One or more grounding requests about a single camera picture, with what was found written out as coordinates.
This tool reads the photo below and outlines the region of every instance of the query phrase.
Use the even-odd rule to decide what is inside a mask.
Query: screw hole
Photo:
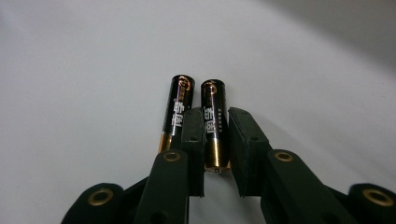
[[[99,189],[90,195],[88,203],[92,206],[100,206],[110,202],[114,193],[111,189]]]
[[[393,199],[390,198],[388,194],[378,189],[364,189],[363,196],[370,202],[376,203],[384,207],[390,207],[394,205]]]

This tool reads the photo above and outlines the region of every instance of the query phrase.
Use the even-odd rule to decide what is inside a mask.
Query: metal rivet
[[[100,206],[110,202],[113,196],[114,193],[111,189],[99,189],[90,195],[88,203],[92,206]]]
[[[394,205],[393,199],[391,199],[388,194],[378,189],[364,189],[363,196],[370,202],[384,207],[391,207]]]
[[[168,152],[163,155],[163,159],[166,161],[178,161],[180,160],[180,154],[177,152]]]
[[[277,152],[275,154],[275,158],[277,158],[280,161],[292,161],[293,160],[293,157],[289,153],[286,153],[286,152]]]

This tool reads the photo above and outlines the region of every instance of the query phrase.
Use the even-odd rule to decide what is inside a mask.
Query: white background
[[[0,223],[60,223],[79,194],[149,174],[173,76],[226,84],[326,185],[396,191],[396,3],[0,2]],[[231,174],[190,223],[263,223]]]

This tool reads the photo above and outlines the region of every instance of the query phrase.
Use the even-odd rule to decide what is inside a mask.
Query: battery
[[[192,77],[178,75],[172,78],[168,104],[163,120],[159,153],[181,142],[184,113],[191,109],[195,81]]]
[[[227,165],[230,160],[225,86],[222,81],[209,79],[201,85],[201,106],[207,140],[205,169],[220,173],[229,169]]]

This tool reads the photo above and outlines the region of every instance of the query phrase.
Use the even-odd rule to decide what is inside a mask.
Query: black battery
[[[205,169],[219,173],[228,170],[230,159],[224,83],[217,79],[204,82],[201,85],[201,104],[207,140]]]
[[[194,85],[192,77],[178,75],[172,78],[159,152],[169,149],[172,142],[175,144],[181,141],[183,116],[191,109]]]

